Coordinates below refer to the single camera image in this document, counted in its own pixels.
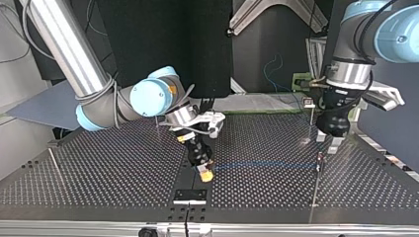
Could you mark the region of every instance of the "black cable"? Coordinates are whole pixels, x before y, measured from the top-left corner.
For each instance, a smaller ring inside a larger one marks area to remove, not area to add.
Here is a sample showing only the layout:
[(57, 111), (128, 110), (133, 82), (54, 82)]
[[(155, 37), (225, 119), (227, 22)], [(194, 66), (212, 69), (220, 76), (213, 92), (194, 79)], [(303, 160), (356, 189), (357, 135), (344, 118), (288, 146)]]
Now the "black cable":
[(25, 52), (25, 54), (23, 54), (22, 56), (19, 56), (19, 57), (13, 58), (13, 59), (9, 59), (9, 60), (0, 61), (0, 63), (13, 62), (13, 61), (20, 60), (20, 59), (22, 59), (22, 58), (26, 57), (26, 56), (29, 54), (30, 49), (31, 49), (31, 48), (28, 46), (27, 51), (26, 51), (26, 52)]
[(95, 4), (96, 4), (96, 0), (93, 0), (92, 2), (92, 6), (90, 7), (90, 11), (89, 11), (89, 18), (87, 20), (87, 24), (86, 27), (84, 27), (84, 33), (87, 33), (87, 30), (89, 29), (90, 26), (90, 21), (92, 21), (92, 16), (93, 16), (93, 9), (95, 8)]
[[(0, 7), (1, 6), (4, 6), (4, 7), (6, 7), (6, 9), (9, 9), (10, 11), (12, 11), (15, 15), (17, 15), (17, 13), (16, 12), (14, 12), (13, 11), (13, 9), (10, 9), (10, 7), (8, 6), (8, 5), (0, 5)], [(3, 15), (3, 17), (6, 19), (6, 21), (8, 22), (8, 24), (13, 28), (13, 30), (15, 31), (15, 33), (19, 36), (19, 38), (21, 38), (25, 43), (28, 43), (27, 41), (26, 41), (26, 39), (25, 39), (25, 37), (24, 36), (22, 36), (22, 35), (20, 35), (20, 33), (19, 33), (19, 31), (15, 28), (15, 26), (12, 24), (12, 22), (9, 20), (9, 18), (5, 15), (5, 14), (3, 14), (2, 12), (1, 12), (1, 14)], [(20, 59), (22, 59), (22, 58), (24, 58), (24, 57), (26, 57), (28, 54), (29, 54), (29, 52), (31, 51), (31, 47), (30, 46), (28, 46), (28, 48), (27, 48), (27, 50), (26, 50), (26, 52), (23, 54), (23, 55), (21, 55), (21, 56), (19, 56), (19, 57), (16, 57), (16, 58), (12, 58), (12, 59), (8, 59), (8, 60), (4, 60), (4, 61), (0, 61), (0, 63), (7, 63), (7, 62), (13, 62), (13, 61), (17, 61), (17, 60), (20, 60)]]
[(350, 108), (350, 107), (354, 106), (370, 90), (371, 86), (373, 85), (373, 82), (374, 82), (374, 74), (373, 74), (373, 71), (371, 70), (370, 71), (370, 82), (369, 82), (367, 88), (365, 90), (363, 90), (362, 92), (360, 92), (360, 94), (357, 96), (357, 98), (354, 101), (352, 101), (349, 104), (346, 104), (343, 107), (337, 107), (337, 108), (328, 109), (328, 110), (326, 109), (326, 110), (322, 110), (322, 111), (323, 112), (337, 112), (337, 111), (340, 111), (340, 110), (343, 110), (343, 109), (347, 109), (347, 108)]
[(354, 32), (354, 36), (353, 36), (353, 38), (352, 38), (352, 43), (354, 44), (354, 47), (355, 47), (355, 50), (358, 52), (358, 53), (360, 53), (361, 51), (360, 51), (360, 48), (358, 47), (358, 43), (357, 43), (357, 35), (358, 35), (358, 31), (360, 30), (360, 28), (361, 28), (361, 25), (366, 21), (368, 19), (368, 17), (365, 17), (359, 24), (358, 24), (358, 26), (357, 26), (357, 28), (355, 29), (355, 32)]
[[(314, 13), (315, 13), (315, 2), (313, 2), (313, 8), (312, 8), (312, 10), (311, 10), (311, 15), (310, 15), (310, 21), (309, 21), (309, 23), (308, 23), (308, 53), (310, 54), (310, 58), (312, 57), (312, 48), (311, 48), (311, 41), (310, 41), (310, 39), (311, 39), (311, 25), (312, 25), (312, 22), (313, 22), (313, 17), (314, 17)], [(315, 77), (315, 75), (314, 75), (314, 63), (313, 63), (313, 60), (312, 60), (313, 58), (311, 58), (311, 60), (310, 60), (310, 64), (311, 64), (311, 67), (312, 67), (312, 70), (313, 70), (313, 76)]]
[(387, 9), (389, 6), (393, 5), (395, 2), (397, 2), (398, 0), (391, 0), (388, 3), (386, 3), (384, 6), (382, 6), (378, 11), (376, 11), (372, 17), (370, 17), (370, 19), (367, 21), (366, 25), (364, 26), (362, 32), (361, 32), (361, 36), (360, 39), (358, 41), (358, 46), (360, 48), (360, 55), (361, 57), (364, 58), (364, 60), (366, 62), (368, 62), (371, 65), (376, 65), (376, 62), (374, 60), (369, 59), (369, 57), (367, 56), (365, 49), (364, 49), (364, 41), (365, 38), (367, 36), (367, 31), (370, 28), (370, 26), (373, 24), (373, 22), (376, 20), (376, 18), (383, 12), (385, 11), (385, 9)]
[(108, 53), (104, 58), (102, 58), (101, 60), (100, 60), (100, 62), (102, 63), (102, 62), (104, 62), (106, 59), (108, 59), (111, 55), (113, 54), (113, 52), (110, 52), (110, 53)]

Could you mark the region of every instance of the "white wall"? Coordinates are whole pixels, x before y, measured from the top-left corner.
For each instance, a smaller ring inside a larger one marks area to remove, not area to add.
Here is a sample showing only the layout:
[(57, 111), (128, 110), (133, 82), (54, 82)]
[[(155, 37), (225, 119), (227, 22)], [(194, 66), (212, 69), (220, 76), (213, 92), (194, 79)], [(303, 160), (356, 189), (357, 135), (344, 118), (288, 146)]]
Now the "white wall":
[[(13, 0), (0, 2), (14, 7)], [(22, 32), (16, 16), (0, 8), (15, 28)], [(27, 49), (28, 45), (0, 14), (0, 62), (17, 58), (25, 54)], [(0, 63), (0, 180), (42, 153), (46, 143), (53, 139), (51, 127), (4, 114), (46, 88), (31, 53), (14, 62)]]

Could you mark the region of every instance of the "metal rod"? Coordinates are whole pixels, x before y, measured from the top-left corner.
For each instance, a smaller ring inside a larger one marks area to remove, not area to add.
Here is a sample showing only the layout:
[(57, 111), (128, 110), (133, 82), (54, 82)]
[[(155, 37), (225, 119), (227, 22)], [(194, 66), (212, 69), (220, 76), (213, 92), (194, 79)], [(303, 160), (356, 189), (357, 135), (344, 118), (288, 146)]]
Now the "metal rod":
[(78, 97), (100, 92), (109, 77), (65, 0), (33, 0), (35, 25)]
[(315, 109), (315, 108), (312, 108), (312, 109), (311, 109), (310, 125), (313, 125), (313, 120), (314, 120), (314, 109)]

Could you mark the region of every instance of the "robotic arm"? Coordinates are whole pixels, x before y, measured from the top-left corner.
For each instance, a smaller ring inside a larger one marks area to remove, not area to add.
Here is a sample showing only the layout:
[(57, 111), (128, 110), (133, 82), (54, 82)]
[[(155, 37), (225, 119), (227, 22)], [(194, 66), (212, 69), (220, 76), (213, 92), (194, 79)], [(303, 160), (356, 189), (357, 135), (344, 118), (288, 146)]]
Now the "robotic arm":
[(317, 119), (319, 136), (332, 135), (334, 154), (350, 129), (348, 113), (372, 87), (375, 58), (394, 63), (419, 62), (419, 6), (392, 10), (397, 0), (362, 0), (346, 10), (326, 73), (325, 109)]
[(203, 135), (217, 138), (225, 116), (215, 112), (200, 114), (188, 99), (193, 86), (185, 93), (173, 67), (161, 68), (136, 85), (120, 89), (104, 71), (65, 0), (21, 2), (24, 18), (28, 13), (33, 19), (80, 102), (76, 114), (81, 126), (96, 131), (141, 116), (165, 116), (167, 121), (162, 124), (170, 125), (186, 145), (189, 161), (203, 182), (212, 180), (212, 152)]

